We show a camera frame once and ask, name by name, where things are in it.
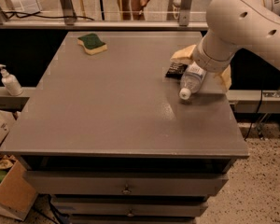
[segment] clear plastic bottle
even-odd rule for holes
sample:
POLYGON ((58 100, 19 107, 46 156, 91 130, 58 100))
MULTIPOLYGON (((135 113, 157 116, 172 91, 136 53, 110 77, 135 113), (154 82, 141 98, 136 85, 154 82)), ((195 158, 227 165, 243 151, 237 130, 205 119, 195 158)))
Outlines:
POLYGON ((188 100, 193 93, 200 89, 205 75, 206 71, 196 63, 190 64, 180 79, 179 97, 183 100, 188 100))
POLYGON ((22 93, 22 87, 15 76, 11 75, 6 69, 4 64, 0 64, 2 83, 7 88, 7 91, 12 96, 17 96, 22 93))

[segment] bottle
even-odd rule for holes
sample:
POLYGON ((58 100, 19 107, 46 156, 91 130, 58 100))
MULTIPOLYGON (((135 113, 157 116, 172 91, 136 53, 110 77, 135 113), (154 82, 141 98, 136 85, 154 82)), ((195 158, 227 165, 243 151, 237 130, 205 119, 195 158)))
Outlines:
POLYGON ((203 84, 205 74, 206 71, 198 64, 190 64, 180 79, 179 97, 188 100, 193 93, 196 93, 203 84))
POLYGON ((6 69, 4 64, 0 64, 2 83, 7 88, 7 91, 12 96, 17 96, 22 94, 22 87, 15 76, 11 75, 6 69))

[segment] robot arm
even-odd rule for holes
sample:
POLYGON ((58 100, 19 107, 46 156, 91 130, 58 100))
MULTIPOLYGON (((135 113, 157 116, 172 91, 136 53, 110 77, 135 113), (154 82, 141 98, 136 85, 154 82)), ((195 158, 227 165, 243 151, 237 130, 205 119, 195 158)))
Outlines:
POLYGON ((213 0, 206 10, 209 30, 192 59, 222 72, 235 52, 248 49, 280 70, 280 0, 213 0))

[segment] yellow sponge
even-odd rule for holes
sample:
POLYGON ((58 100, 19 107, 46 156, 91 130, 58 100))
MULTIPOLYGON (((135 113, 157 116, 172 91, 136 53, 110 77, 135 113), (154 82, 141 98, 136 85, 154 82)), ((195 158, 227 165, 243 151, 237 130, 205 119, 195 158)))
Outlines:
POLYGON ((94 55, 107 50, 106 43, 97 34, 88 34, 77 38, 77 43, 83 46, 86 53, 94 55))

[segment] soap dispenser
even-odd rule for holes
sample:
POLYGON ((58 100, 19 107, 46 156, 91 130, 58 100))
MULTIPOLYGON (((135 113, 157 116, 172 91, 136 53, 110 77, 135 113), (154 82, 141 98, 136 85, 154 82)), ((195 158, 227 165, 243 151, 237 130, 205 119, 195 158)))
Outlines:
POLYGON ((17 96, 22 94, 22 87, 15 76, 11 75, 6 69, 4 64, 0 64, 2 83, 6 87, 7 91, 12 96, 17 96))

